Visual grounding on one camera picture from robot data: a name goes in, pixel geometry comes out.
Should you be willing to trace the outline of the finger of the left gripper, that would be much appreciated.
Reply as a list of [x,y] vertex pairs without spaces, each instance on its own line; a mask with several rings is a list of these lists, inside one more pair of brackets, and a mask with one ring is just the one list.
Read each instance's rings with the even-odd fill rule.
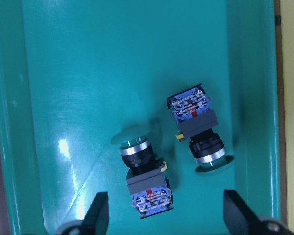
[[109,225],[108,192],[98,192],[84,219],[61,225],[56,235],[105,235]]
[[272,217],[258,217],[235,190],[223,193],[223,219],[231,235],[289,235],[291,231]]

